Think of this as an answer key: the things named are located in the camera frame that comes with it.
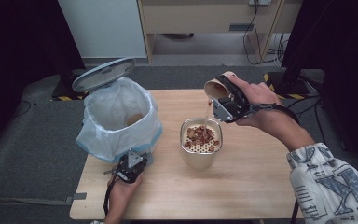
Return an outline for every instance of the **person's right hand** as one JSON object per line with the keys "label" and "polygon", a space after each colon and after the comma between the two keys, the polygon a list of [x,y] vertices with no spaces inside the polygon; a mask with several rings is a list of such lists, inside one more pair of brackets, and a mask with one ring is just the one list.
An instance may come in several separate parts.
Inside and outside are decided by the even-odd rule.
{"label": "person's right hand", "polygon": [[[228,79],[239,87],[250,104],[277,104],[282,105],[278,96],[263,82],[250,84],[234,73],[225,73]],[[278,138],[289,151],[314,144],[310,134],[301,128],[292,118],[279,110],[260,110],[247,118],[236,122],[240,126],[252,126]]]}

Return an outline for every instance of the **wooden table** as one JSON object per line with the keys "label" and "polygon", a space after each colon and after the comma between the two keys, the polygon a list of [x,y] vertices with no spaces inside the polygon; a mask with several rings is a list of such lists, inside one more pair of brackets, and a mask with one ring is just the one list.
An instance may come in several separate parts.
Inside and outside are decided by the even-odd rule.
{"label": "wooden table", "polygon": [[[220,123],[223,147],[205,171],[189,168],[180,154],[183,121],[204,118],[203,90],[151,91],[158,103],[163,134],[146,167],[125,219],[265,219],[290,218],[295,196],[284,145],[251,127]],[[103,219],[103,198],[112,164],[88,156],[74,200],[73,219]]]}

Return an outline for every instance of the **white cabinet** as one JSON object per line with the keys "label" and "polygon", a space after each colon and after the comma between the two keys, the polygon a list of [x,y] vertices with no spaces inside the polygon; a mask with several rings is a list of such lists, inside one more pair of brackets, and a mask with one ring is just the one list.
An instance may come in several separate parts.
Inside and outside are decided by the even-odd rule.
{"label": "white cabinet", "polygon": [[137,0],[59,0],[82,58],[146,58]]}

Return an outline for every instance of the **trash can lid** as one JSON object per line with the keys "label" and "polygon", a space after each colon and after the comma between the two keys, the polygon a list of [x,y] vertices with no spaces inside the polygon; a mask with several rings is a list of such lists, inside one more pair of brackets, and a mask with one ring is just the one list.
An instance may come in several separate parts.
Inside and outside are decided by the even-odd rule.
{"label": "trash can lid", "polygon": [[78,77],[72,83],[72,89],[85,92],[109,86],[120,77],[126,76],[134,66],[135,59],[133,58],[123,58],[101,64]]}

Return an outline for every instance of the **hand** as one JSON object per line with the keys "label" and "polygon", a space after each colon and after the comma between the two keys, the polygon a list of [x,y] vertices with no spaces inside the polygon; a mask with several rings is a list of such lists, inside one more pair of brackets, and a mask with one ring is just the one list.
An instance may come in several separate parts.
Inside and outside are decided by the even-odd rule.
{"label": "hand", "polygon": [[[251,104],[282,105],[278,96],[264,83],[250,84],[227,72],[228,79],[239,87]],[[310,134],[293,119],[279,110],[260,110],[246,119],[236,122],[240,126],[252,126],[269,133],[286,145],[289,151],[314,144]]]}
{"label": "hand", "polygon": [[[109,180],[107,185],[109,186],[112,181],[114,181],[113,177]],[[142,184],[142,181],[142,174],[140,174],[136,181],[132,184],[127,184],[117,177],[117,182],[113,186],[109,195],[109,212],[103,223],[120,223],[124,213],[126,212],[127,206],[130,204],[133,194]]]}

